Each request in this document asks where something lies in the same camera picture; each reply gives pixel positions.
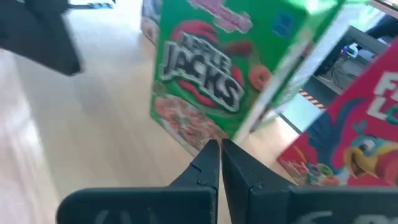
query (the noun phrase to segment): toucan cartoon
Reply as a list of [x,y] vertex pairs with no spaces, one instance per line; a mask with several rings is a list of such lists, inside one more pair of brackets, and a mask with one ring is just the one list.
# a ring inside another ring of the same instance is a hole
[[345,150],[344,162],[355,178],[364,175],[398,185],[398,143],[365,134],[366,121],[354,124],[359,134]]
[[350,176],[349,169],[345,166],[335,167],[331,160],[340,144],[345,121],[352,110],[361,102],[363,102],[363,99],[357,98],[345,103],[334,121],[325,112],[309,127],[307,130],[308,144],[316,150],[317,158],[315,160],[309,159],[310,155],[306,155],[303,151],[296,149],[306,161],[309,174],[315,177],[324,174],[333,178],[333,180],[338,182],[338,185],[347,183]]

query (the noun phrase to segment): light wood floor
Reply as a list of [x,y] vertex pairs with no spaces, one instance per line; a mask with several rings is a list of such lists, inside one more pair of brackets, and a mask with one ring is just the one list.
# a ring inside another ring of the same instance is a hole
[[[167,185],[192,160],[149,118],[154,47],[129,2],[69,13],[85,61],[77,77],[0,50],[0,223],[54,223],[75,190]],[[274,160],[296,137],[278,119],[241,146],[286,175]],[[220,190],[219,223],[230,223]]]

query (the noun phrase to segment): red cereal box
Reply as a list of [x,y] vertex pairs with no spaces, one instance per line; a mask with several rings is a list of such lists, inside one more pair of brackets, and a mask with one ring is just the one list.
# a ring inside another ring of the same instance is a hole
[[279,163],[303,185],[398,185],[398,42],[293,144]]

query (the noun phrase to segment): green cereal box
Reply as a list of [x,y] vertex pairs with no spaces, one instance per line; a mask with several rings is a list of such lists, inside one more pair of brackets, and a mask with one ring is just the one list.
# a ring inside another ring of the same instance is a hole
[[150,115],[196,154],[285,82],[332,0],[164,0]]

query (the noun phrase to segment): froot loops cereal box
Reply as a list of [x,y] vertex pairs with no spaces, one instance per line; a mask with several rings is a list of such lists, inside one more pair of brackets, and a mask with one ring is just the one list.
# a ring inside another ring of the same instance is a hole
[[278,158],[302,185],[398,185],[398,42]]
[[259,95],[273,95],[288,78],[335,5],[163,0],[150,115],[192,154],[209,139],[233,139]]

